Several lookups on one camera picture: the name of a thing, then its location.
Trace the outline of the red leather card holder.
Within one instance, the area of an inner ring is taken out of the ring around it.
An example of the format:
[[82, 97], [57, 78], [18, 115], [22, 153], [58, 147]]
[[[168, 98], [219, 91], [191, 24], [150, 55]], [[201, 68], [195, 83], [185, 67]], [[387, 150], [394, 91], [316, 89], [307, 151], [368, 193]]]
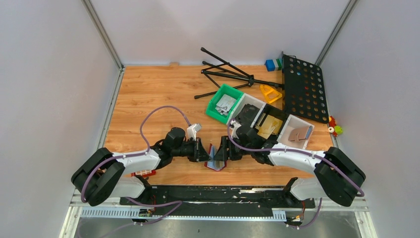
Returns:
[[209, 156], [210, 160], [204, 163], [204, 166], [208, 169], [211, 169], [213, 171], [221, 171], [227, 166], [226, 161], [216, 161], [214, 159], [215, 156], [215, 146], [210, 144], [209, 148]]

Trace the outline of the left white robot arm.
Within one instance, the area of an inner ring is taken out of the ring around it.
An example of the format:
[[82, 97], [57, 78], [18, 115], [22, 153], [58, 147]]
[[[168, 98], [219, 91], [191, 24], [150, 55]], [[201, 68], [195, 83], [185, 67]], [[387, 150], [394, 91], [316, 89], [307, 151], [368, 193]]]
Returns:
[[150, 185], [143, 178], [128, 178], [128, 174], [161, 169], [174, 157], [186, 157], [190, 162], [211, 159], [191, 127], [187, 131], [174, 127], [148, 150], [112, 153], [105, 147], [98, 149], [72, 175], [71, 182], [90, 206], [114, 197], [130, 197], [145, 205], [152, 198]]

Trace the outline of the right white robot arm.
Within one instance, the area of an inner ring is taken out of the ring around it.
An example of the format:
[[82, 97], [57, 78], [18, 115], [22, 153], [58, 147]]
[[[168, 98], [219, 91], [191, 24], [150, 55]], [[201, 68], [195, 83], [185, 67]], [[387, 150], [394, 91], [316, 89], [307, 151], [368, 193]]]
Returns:
[[235, 161], [250, 155], [260, 164], [286, 166], [313, 175], [313, 178], [293, 178], [287, 183], [283, 200], [289, 207], [309, 198], [324, 197], [349, 207], [356, 197], [365, 195], [362, 190], [365, 173], [337, 147], [310, 151], [264, 139], [253, 128], [240, 126], [227, 130], [228, 135], [221, 138], [214, 160]]

